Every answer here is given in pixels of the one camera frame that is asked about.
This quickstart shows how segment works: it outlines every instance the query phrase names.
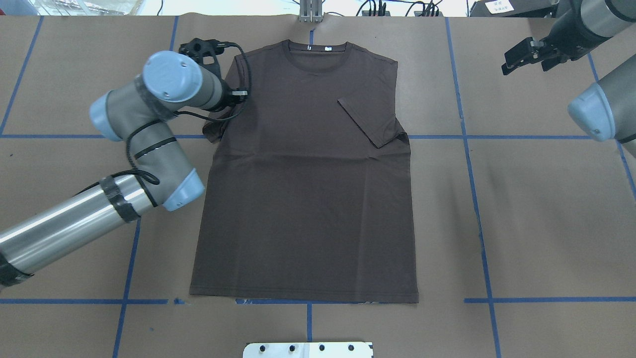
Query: metal bracket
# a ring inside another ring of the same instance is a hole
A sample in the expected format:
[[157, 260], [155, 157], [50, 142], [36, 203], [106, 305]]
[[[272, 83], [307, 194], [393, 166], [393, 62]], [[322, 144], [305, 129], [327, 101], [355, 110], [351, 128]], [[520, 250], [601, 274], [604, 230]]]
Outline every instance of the metal bracket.
[[300, 0], [300, 22], [322, 22], [322, 0]]
[[251, 343], [243, 358], [373, 358], [371, 342]]

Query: light blue cap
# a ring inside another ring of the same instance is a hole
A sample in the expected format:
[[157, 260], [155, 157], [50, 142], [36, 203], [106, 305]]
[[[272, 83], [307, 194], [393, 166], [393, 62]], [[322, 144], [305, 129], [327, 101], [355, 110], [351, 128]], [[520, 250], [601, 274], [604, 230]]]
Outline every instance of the light blue cap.
[[108, 94], [104, 94], [98, 100], [90, 105], [90, 121], [93, 122], [95, 128], [102, 133], [102, 135], [111, 141], [121, 141], [121, 138], [111, 127], [111, 123], [108, 120], [108, 112], [106, 111], [106, 99]]
[[594, 83], [573, 100], [567, 111], [576, 124], [597, 141], [605, 141], [616, 135], [612, 108], [598, 83]]
[[168, 211], [174, 211], [178, 208], [188, 204], [190, 201], [198, 198], [203, 194], [205, 187], [201, 182], [201, 179], [197, 175], [197, 170], [192, 169], [190, 174], [179, 184], [177, 190], [175, 190], [168, 200], [165, 201], [163, 207]]
[[166, 102], [187, 101], [203, 84], [198, 64], [172, 51], [159, 51], [150, 56], [142, 75], [150, 93]]

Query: white paper label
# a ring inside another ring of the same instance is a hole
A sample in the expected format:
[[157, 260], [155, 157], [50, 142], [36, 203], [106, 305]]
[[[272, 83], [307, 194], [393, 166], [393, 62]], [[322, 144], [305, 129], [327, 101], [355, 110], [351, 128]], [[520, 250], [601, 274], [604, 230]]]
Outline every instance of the white paper label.
[[507, 13], [515, 10], [508, 0], [491, 1], [486, 3], [486, 7], [490, 13]]

